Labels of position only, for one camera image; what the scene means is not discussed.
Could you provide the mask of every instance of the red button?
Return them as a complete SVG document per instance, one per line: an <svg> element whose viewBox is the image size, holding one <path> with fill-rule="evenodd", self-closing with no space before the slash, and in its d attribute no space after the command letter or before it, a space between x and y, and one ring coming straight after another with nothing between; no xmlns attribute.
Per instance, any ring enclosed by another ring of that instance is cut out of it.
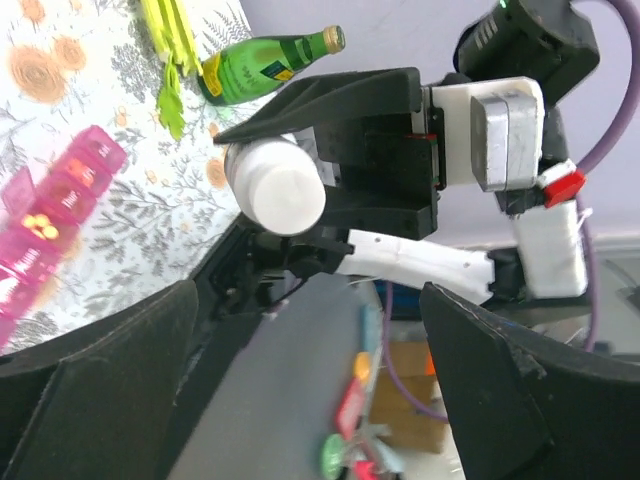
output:
<svg viewBox="0 0 640 480"><path fill-rule="evenodd" d="M544 206L546 208L551 208L554 205L572 199L578 194L582 187L584 187L586 182L587 177L585 177L584 173L580 170L576 170L575 172L562 177L560 180L556 180L544 189L544 194L547 198Z"/></svg>
<svg viewBox="0 0 640 480"><path fill-rule="evenodd" d="M353 473L356 474L358 480L377 480L375 473L373 473L373 462L356 462L353 467Z"/></svg>

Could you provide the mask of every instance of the pink pill organizer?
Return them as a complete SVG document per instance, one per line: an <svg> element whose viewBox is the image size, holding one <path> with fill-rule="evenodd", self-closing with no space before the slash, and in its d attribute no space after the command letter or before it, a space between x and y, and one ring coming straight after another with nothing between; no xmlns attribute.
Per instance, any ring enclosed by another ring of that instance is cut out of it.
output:
<svg viewBox="0 0 640 480"><path fill-rule="evenodd" d="M25 167L4 188L9 219L0 232L0 348L126 159L104 130L92 126L73 139L38 185Z"/></svg>

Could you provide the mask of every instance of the red component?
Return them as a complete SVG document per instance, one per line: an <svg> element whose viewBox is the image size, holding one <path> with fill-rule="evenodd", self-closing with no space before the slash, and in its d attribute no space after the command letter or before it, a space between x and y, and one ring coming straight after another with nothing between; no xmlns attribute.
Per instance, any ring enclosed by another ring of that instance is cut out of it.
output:
<svg viewBox="0 0 640 480"><path fill-rule="evenodd" d="M353 467L353 473L356 474L358 480L378 480L378 477L373 473L373 467L375 463L360 461L356 462Z"/></svg>
<svg viewBox="0 0 640 480"><path fill-rule="evenodd" d="M353 438L366 399L360 380L354 378L349 384L335 418L336 427L347 442Z"/></svg>
<svg viewBox="0 0 640 480"><path fill-rule="evenodd" d="M405 138L418 138L428 140L429 142L435 142L438 140L438 136L435 133L409 133L405 135Z"/></svg>
<svg viewBox="0 0 640 480"><path fill-rule="evenodd" d="M551 208L554 205L572 199L584 187L586 182L587 177L580 170L556 180L544 189L544 194L547 198L544 206Z"/></svg>

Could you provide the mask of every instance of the floral tablecloth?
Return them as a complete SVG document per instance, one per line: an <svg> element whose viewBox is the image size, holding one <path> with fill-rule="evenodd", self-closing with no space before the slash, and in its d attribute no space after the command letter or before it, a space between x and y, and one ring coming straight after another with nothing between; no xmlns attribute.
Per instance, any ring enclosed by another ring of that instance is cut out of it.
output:
<svg viewBox="0 0 640 480"><path fill-rule="evenodd" d="M201 57L250 35L239 0L183 1ZM139 0L4 0L2 10L0 186L25 164L42 177L89 125L129 154L8 353L185 278L239 211L211 137L264 101L213 108L185 80L186 134L175 142L158 124L163 68Z"/></svg>

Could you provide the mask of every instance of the cardboard box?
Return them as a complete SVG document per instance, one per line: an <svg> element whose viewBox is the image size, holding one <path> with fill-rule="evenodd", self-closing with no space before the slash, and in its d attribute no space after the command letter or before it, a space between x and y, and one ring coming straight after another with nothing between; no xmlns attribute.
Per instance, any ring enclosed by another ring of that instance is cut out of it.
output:
<svg viewBox="0 0 640 480"><path fill-rule="evenodd" d="M390 353L407 390L425 405L431 405L436 377L426 375L429 358L426 342L393 342ZM433 453L441 453L444 448L447 425L417 413L385 370L378 376L369 421L390 427L391 436L383 439L390 446Z"/></svg>
<svg viewBox="0 0 640 480"><path fill-rule="evenodd" d="M426 405L431 403L435 389L435 377L422 375L419 377L400 377L400 379L414 397ZM402 410L404 412L415 410L384 370L381 370L378 375L371 408L373 410Z"/></svg>
<svg viewBox="0 0 640 480"><path fill-rule="evenodd" d="M401 377L423 376L427 370L427 342L391 342L391 361Z"/></svg>

